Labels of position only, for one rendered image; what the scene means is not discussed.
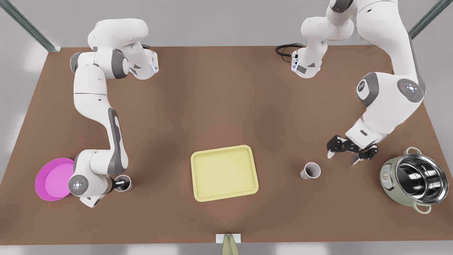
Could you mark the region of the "silver frame post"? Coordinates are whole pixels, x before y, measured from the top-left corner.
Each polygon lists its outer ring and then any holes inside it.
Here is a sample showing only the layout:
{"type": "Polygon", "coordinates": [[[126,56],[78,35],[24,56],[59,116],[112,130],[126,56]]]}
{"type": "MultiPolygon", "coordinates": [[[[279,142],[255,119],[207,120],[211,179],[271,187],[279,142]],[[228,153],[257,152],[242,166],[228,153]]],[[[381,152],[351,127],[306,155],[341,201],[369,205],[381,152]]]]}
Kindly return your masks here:
{"type": "Polygon", "coordinates": [[[220,243],[221,255],[240,255],[237,243],[241,243],[241,234],[216,234],[216,244],[220,243]]]}
{"type": "Polygon", "coordinates": [[[409,30],[410,39],[419,35],[453,0],[438,0],[437,3],[409,30]]]}
{"type": "Polygon", "coordinates": [[[61,47],[53,45],[9,0],[0,0],[0,7],[49,53],[58,53],[61,47]]]}

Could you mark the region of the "white IKEA cup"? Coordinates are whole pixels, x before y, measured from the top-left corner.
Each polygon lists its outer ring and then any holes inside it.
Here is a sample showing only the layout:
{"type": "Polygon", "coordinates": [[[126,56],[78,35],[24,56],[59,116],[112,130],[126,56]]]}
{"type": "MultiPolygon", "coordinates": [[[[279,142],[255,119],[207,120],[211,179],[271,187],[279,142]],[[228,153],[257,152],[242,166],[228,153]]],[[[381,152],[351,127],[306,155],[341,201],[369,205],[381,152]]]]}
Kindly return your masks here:
{"type": "Polygon", "coordinates": [[[118,192],[129,192],[132,189],[131,178],[127,175],[119,175],[114,179],[114,189],[118,192]]]}
{"type": "Polygon", "coordinates": [[[304,166],[304,169],[301,171],[300,176],[304,180],[309,180],[312,178],[318,178],[320,174],[320,166],[317,163],[309,162],[304,166]]]}

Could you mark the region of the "yellow rectangular tray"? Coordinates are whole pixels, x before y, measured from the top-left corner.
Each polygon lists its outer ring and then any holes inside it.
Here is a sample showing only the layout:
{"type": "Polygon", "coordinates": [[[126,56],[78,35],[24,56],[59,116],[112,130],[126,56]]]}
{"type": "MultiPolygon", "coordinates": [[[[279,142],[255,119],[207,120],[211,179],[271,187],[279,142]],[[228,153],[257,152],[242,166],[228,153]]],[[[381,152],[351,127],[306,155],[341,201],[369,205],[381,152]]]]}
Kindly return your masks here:
{"type": "Polygon", "coordinates": [[[194,198],[198,202],[252,195],[259,189],[248,145],[194,152],[190,161],[194,198]]]}

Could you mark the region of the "pale green steel pot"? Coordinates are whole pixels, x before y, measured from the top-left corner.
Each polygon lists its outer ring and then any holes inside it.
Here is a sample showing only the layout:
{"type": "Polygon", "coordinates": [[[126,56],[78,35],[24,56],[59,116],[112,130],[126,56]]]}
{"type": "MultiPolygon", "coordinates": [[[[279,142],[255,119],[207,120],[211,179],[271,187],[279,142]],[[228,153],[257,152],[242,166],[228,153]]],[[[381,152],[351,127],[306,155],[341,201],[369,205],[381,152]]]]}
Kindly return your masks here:
{"type": "Polygon", "coordinates": [[[420,214],[430,213],[432,205],[442,202],[449,191],[443,169],[416,147],[386,161],[379,180],[388,197],[420,214]]]}

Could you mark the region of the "pink round plate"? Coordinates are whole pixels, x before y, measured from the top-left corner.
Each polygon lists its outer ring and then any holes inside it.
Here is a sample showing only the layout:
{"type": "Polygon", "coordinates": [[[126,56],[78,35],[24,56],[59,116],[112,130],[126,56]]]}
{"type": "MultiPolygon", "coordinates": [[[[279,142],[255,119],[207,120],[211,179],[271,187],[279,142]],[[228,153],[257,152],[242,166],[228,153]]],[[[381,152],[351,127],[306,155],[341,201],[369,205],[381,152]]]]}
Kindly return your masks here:
{"type": "Polygon", "coordinates": [[[57,201],[71,194],[68,181],[73,175],[74,161],[57,158],[45,164],[35,179],[36,194],[46,201],[57,201]]]}

